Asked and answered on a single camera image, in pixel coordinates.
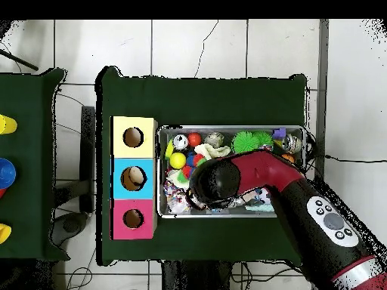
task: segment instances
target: blue cup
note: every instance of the blue cup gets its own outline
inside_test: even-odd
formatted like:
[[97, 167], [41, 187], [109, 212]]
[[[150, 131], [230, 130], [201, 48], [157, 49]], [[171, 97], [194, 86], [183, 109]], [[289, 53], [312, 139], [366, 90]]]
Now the blue cup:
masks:
[[0, 158], [0, 189], [8, 188], [16, 178], [16, 170], [12, 162]]

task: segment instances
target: white ball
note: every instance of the white ball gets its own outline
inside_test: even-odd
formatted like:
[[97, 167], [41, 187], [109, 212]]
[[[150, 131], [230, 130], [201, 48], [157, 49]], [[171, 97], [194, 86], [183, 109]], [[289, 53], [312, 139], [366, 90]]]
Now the white ball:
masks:
[[259, 195], [259, 200], [263, 203], [263, 204], [266, 204], [266, 205], [270, 205], [271, 204], [271, 196], [270, 196], [270, 193], [268, 192], [268, 190], [266, 188], [261, 188], [259, 191], [258, 191], [258, 195]]
[[183, 134], [178, 134], [173, 138], [173, 147], [176, 150], [183, 150], [188, 146], [188, 138]]

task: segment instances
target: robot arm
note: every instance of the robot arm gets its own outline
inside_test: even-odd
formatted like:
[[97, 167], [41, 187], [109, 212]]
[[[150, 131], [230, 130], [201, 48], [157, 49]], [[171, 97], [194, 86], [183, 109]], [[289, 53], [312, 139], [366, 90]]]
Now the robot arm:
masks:
[[320, 290], [387, 290], [387, 273], [360, 236], [290, 162], [265, 150], [213, 159], [190, 179], [197, 208], [222, 206], [258, 187], [302, 259], [302, 271]]

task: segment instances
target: shape sorter box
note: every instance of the shape sorter box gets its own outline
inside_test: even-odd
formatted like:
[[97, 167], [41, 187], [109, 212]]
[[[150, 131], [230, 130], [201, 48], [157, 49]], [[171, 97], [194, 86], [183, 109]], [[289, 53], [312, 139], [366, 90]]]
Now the shape sorter box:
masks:
[[[157, 214], [152, 199], [143, 200], [114, 200], [110, 202], [113, 212], [113, 240], [152, 239], [157, 226]], [[142, 216], [142, 224], [139, 228], [129, 228], [125, 224], [125, 214], [135, 209]]]
[[[156, 195], [155, 180], [156, 180], [156, 161], [155, 159], [126, 159], [114, 158], [113, 182], [110, 187], [113, 187], [113, 198], [115, 200], [127, 199], [153, 199]], [[139, 190], [129, 191], [121, 182], [122, 173], [127, 168], [138, 167], [142, 170], [144, 183]]]
[[[141, 117], [111, 117], [110, 125], [113, 126], [113, 156], [114, 158], [154, 158], [155, 157], [155, 134], [157, 122], [153, 118]], [[133, 132], [133, 139], [138, 136], [139, 144], [129, 147], [125, 142], [127, 132]]]

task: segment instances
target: yellow cup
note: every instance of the yellow cup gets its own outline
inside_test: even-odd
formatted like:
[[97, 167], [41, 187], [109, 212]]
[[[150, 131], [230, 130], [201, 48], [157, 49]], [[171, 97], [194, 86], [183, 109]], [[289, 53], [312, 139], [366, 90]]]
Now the yellow cup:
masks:
[[0, 134], [11, 134], [16, 128], [17, 122], [14, 119], [0, 115]]
[[8, 239], [9, 235], [11, 235], [11, 227], [6, 224], [0, 224], [0, 245]]

